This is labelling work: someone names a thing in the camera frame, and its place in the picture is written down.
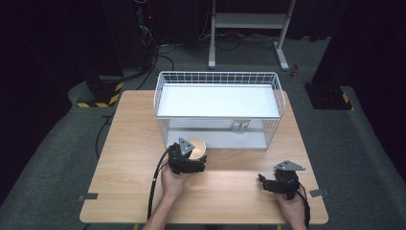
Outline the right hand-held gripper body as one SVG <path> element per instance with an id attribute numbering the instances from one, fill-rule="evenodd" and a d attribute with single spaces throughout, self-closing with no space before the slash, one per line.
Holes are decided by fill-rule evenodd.
<path id="1" fill-rule="evenodd" d="M 305 168 L 285 160 L 274 166 L 276 178 L 276 193 L 285 194 L 287 199 L 293 199 L 300 187 L 299 177 L 296 171 L 304 171 Z"/>

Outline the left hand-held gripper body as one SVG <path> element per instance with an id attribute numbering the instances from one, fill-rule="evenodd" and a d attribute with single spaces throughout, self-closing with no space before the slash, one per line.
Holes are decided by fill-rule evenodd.
<path id="1" fill-rule="evenodd" d="M 177 143 L 173 143 L 169 148 L 169 167 L 176 173 L 190 173 L 192 171 L 189 158 L 194 149 L 194 145 L 187 140 L 180 138 Z"/>

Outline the white cup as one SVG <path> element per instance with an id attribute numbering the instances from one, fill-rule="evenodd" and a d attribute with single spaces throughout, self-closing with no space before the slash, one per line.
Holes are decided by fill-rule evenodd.
<path id="1" fill-rule="evenodd" d="M 192 153 L 189 156 L 191 161 L 202 160 L 206 156 L 206 144 L 203 140 L 198 138 L 191 138 L 188 140 L 193 145 Z"/>

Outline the white wire shelf rack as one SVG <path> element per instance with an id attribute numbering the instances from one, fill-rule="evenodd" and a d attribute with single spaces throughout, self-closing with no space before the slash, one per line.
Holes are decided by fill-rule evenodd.
<path id="1" fill-rule="evenodd" d="M 282 120 L 285 98 L 274 72 L 159 74 L 153 107 L 165 146 L 198 138 L 209 149 L 266 150 Z M 235 133 L 233 120 L 250 120 Z"/>

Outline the person's left hand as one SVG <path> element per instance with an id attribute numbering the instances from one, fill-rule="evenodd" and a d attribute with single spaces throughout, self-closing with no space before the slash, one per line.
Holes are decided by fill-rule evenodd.
<path id="1" fill-rule="evenodd" d="M 169 167 L 164 167 L 161 171 L 162 199 L 166 203 L 173 203 L 182 194 L 187 178 L 185 173 L 176 174 Z"/>

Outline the person's right hand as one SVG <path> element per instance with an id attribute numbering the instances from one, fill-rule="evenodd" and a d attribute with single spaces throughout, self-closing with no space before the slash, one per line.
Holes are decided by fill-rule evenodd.
<path id="1" fill-rule="evenodd" d="M 282 216 L 289 224 L 291 230 L 307 230 L 305 226 L 305 202 L 302 199 L 304 195 L 305 193 L 302 188 L 290 200 L 283 194 L 274 194 L 280 206 Z"/>

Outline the black yellow striped stand base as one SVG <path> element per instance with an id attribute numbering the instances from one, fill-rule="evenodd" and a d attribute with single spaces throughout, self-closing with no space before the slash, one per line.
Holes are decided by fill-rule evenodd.
<path id="1" fill-rule="evenodd" d="M 87 90 L 77 100 L 77 106 L 81 108 L 114 105 L 124 85 L 122 80 L 103 80 L 101 77 L 95 77 L 85 83 Z"/>
<path id="2" fill-rule="evenodd" d="M 304 89 L 314 109 L 353 110 L 349 96 L 340 87 L 306 83 Z"/>

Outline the white metal stand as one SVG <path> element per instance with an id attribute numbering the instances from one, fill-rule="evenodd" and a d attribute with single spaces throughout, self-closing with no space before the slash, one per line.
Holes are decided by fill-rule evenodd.
<path id="1" fill-rule="evenodd" d="M 217 12 L 216 0 L 212 0 L 211 33 L 208 56 L 208 67 L 215 69 L 215 30 L 216 29 L 264 29 L 279 30 L 280 36 L 273 43 L 280 67 L 283 71 L 290 69 L 285 58 L 282 46 L 290 24 L 296 0 L 289 0 L 286 13 L 237 13 Z"/>

